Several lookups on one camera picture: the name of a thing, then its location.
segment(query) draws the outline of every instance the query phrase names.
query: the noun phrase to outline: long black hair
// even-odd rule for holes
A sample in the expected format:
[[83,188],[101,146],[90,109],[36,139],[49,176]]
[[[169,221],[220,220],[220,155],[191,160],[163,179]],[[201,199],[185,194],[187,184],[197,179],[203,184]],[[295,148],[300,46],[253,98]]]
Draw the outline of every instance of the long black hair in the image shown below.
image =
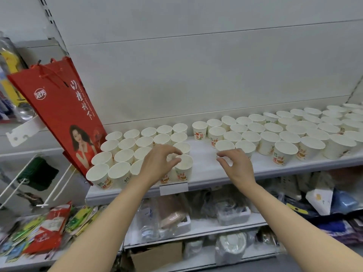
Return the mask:
[[93,145],[89,135],[84,130],[79,128],[77,125],[71,125],[69,128],[69,134],[70,134],[70,137],[72,138],[72,144],[73,144],[73,148],[75,151],[78,151],[79,143],[73,137],[74,130],[76,130],[81,135],[83,141],[87,142],[89,145]]

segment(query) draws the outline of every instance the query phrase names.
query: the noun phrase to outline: woman printed on bag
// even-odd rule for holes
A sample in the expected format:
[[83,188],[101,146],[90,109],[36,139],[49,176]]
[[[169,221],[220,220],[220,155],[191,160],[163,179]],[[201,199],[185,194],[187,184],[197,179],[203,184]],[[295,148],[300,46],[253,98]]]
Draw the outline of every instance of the woman printed on bag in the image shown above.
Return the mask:
[[72,139],[74,151],[76,152],[75,156],[88,170],[92,167],[92,158],[97,155],[95,146],[89,135],[77,125],[70,126],[69,134]]

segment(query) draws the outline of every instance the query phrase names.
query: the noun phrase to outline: cardboard box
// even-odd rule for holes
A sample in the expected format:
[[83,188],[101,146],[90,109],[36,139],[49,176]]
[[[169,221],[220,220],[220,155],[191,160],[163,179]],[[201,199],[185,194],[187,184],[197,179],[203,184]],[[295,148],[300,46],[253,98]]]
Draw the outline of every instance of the cardboard box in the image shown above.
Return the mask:
[[144,252],[131,254],[131,259],[136,272],[150,272],[164,265],[182,261],[182,242],[148,248]]

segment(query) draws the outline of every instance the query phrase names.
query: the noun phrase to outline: red paper bag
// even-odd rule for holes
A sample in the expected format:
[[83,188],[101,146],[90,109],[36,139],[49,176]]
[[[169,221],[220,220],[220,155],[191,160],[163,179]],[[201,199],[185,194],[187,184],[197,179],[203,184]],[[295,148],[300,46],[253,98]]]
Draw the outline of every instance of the red paper bag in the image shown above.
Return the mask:
[[106,131],[69,57],[8,76],[85,176]]

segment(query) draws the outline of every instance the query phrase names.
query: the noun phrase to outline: price tag holder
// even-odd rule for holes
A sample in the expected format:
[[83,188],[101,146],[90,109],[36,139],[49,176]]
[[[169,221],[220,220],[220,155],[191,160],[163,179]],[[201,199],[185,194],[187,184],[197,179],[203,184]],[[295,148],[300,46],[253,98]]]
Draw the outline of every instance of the price tag holder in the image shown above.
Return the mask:
[[172,195],[182,192],[188,192],[188,182],[170,183],[159,186],[160,195]]

